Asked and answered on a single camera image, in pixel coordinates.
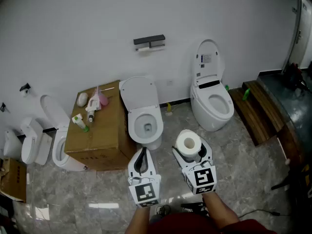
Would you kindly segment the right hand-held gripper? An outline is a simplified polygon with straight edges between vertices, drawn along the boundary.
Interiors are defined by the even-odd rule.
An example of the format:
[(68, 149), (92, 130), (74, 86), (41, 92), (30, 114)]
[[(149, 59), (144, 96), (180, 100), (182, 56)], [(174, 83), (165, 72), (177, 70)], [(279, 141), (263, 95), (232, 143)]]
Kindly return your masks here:
[(181, 167), (184, 181), (194, 195), (211, 192), (217, 184), (212, 149), (206, 140), (201, 138), (201, 141), (198, 154), (190, 158), (183, 156), (178, 148), (172, 146), (172, 152)]

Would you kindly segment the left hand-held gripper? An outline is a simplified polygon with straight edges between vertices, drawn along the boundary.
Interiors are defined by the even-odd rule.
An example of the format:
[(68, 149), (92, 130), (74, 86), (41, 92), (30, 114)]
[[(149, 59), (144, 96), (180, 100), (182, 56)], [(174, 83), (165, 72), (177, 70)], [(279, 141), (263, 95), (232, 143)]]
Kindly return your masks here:
[(160, 203), (161, 175), (156, 173), (150, 151), (142, 147), (128, 164), (129, 190), (135, 204), (140, 208)]

